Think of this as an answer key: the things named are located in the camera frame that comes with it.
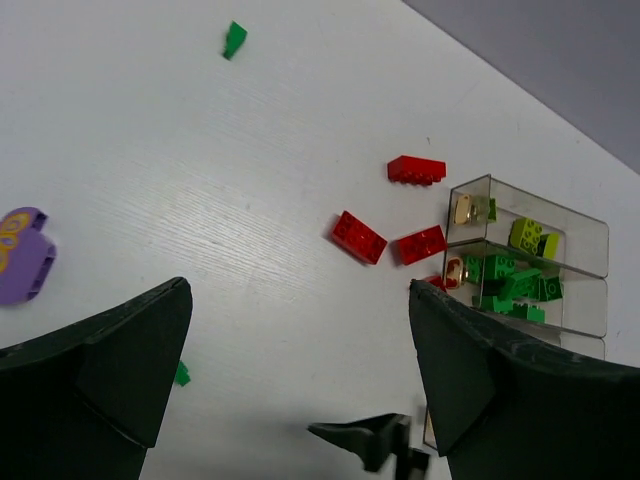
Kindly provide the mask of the green tall lego block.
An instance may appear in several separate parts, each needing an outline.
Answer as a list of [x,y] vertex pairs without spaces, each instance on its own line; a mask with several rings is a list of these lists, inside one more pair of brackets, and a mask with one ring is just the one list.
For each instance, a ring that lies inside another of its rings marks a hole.
[[544,277],[539,283],[539,300],[550,302],[563,298],[563,283],[559,276]]

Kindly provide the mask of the small green lego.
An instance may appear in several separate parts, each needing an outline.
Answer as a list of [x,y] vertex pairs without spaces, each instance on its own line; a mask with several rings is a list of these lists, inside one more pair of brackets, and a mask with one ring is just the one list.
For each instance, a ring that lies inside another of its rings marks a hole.
[[190,382],[191,376],[189,374],[189,369],[186,364],[180,360],[174,376],[174,383],[180,387],[184,387]]

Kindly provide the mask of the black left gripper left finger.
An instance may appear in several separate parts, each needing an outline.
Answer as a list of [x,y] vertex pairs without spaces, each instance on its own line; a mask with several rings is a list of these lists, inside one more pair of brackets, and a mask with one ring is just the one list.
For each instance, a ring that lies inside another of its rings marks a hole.
[[182,277],[1,351],[4,479],[137,479],[192,316]]

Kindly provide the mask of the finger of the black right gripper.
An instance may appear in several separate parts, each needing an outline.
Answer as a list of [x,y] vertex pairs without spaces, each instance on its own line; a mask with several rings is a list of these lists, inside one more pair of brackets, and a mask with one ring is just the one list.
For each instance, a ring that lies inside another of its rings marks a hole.
[[379,473],[389,457],[396,463],[394,478],[425,479],[430,455],[410,446],[411,418],[387,413],[348,423],[311,423],[316,437],[359,457],[363,469]]

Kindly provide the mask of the small green lego brick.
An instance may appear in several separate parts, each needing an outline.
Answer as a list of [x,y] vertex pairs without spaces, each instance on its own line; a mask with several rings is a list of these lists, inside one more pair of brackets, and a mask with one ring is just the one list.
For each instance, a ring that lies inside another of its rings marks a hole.
[[535,305],[526,303],[514,303],[513,309],[509,312],[511,317],[526,320],[529,322],[544,324],[545,323],[545,311]]

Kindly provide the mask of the tiny green lego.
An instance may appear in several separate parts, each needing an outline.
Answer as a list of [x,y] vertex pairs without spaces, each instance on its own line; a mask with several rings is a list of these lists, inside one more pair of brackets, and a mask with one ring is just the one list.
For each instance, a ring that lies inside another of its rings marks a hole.
[[244,45],[248,32],[236,21],[232,21],[229,25],[225,36],[224,48],[222,56],[226,60],[232,60],[240,48]]

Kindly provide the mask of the lime green square lego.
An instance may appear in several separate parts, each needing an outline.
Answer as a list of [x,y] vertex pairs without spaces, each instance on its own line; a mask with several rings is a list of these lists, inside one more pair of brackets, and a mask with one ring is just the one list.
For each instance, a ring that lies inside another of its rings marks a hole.
[[497,221],[497,206],[496,200],[493,197],[489,198],[487,222],[495,223]]

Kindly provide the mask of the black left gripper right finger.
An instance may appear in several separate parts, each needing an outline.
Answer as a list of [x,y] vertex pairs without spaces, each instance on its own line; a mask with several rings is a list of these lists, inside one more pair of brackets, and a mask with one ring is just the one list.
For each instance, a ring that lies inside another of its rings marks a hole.
[[574,353],[415,280],[409,320],[455,479],[635,479],[639,371]]

